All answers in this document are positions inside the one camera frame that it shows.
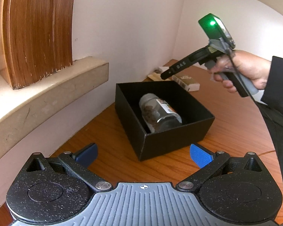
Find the person's right hand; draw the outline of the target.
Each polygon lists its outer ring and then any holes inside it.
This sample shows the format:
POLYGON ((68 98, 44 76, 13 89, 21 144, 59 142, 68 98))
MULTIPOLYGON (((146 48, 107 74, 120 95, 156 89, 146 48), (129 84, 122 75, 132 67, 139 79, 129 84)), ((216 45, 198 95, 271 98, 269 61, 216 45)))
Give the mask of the person's right hand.
MULTIPOLYGON (((264 90, 267 84, 271 62, 254 54, 243 50, 235 50, 231 54, 233 63, 237 70, 249 78, 258 90, 264 90)), ((218 58, 216 65, 209 70, 213 74, 213 78, 217 82, 221 82, 222 86, 227 89, 229 93, 237 92, 236 87, 230 80, 223 80, 220 72, 225 70, 232 70, 233 64, 228 55, 222 55, 218 58)))

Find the black right sleeve forearm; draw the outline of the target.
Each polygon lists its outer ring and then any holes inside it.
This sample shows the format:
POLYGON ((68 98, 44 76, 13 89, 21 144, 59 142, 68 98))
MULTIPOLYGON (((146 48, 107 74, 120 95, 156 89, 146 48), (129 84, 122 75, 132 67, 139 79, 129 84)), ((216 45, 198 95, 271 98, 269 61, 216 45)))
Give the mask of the black right sleeve forearm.
POLYGON ((273 56, 261 101, 283 115, 283 58, 273 56))

